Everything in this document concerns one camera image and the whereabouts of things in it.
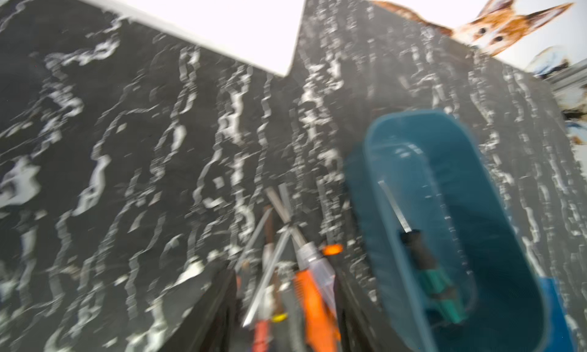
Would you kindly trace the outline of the red handle screwdriver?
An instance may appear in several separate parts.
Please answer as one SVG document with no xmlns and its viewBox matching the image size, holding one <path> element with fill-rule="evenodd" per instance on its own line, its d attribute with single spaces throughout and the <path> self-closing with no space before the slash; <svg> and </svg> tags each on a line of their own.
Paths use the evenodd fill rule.
<svg viewBox="0 0 587 352">
<path fill-rule="evenodd" d="M 277 231 L 272 220 L 273 208 L 264 208 L 261 229 L 264 231 L 265 244 L 261 257 L 262 276 L 246 311 L 243 328 L 254 323 L 251 351 L 271 351 L 274 344 L 272 326 L 287 320 L 288 314 L 280 294 L 281 281 L 278 276 L 278 262 L 281 260 L 289 233 L 282 234 L 275 241 Z"/>
</svg>

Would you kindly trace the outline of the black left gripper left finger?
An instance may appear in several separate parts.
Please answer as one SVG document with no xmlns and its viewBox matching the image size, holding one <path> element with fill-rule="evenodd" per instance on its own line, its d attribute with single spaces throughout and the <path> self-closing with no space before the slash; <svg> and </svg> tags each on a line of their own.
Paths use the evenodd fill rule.
<svg viewBox="0 0 587 352">
<path fill-rule="evenodd" d="M 235 270 L 225 266 L 214 276 L 180 327 L 161 351 L 228 351 L 237 313 Z"/>
</svg>

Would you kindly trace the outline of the green black screwdriver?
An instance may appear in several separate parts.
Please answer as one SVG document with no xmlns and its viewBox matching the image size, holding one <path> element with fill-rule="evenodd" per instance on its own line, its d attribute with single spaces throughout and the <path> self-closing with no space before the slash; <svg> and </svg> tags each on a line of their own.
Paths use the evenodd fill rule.
<svg viewBox="0 0 587 352">
<path fill-rule="evenodd" d="M 422 231 L 412 228 L 408 223 L 408 219 L 385 181 L 379 180 L 378 185 L 399 221 L 402 230 L 400 239 L 411 257 L 421 288 L 434 302 L 443 321 L 450 324 L 462 324 L 468 315 L 457 287 L 426 245 Z"/>
</svg>

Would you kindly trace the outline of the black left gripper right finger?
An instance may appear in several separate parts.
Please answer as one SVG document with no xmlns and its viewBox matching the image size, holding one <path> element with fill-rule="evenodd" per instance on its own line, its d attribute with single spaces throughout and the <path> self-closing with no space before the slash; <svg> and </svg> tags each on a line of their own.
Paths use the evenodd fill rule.
<svg viewBox="0 0 587 352">
<path fill-rule="evenodd" d="M 376 334 L 368 319 L 371 301 L 359 284 L 344 273 L 338 273 L 334 295 L 342 351 L 378 351 Z"/>
</svg>

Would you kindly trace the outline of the orange handle screwdriver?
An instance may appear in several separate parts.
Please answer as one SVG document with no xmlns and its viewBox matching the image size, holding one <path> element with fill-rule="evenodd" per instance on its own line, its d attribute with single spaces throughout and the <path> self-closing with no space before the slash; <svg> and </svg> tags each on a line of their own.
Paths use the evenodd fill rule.
<svg viewBox="0 0 587 352">
<path fill-rule="evenodd" d="M 336 324 L 333 268 L 293 224 L 290 212 L 276 191 L 268 188 L 265 193 L 295 244 L 299 268 L 295 286 L 304 322 L 303 346 L 312 351 L 338 351 L 340 336 Z"/>
</svg>

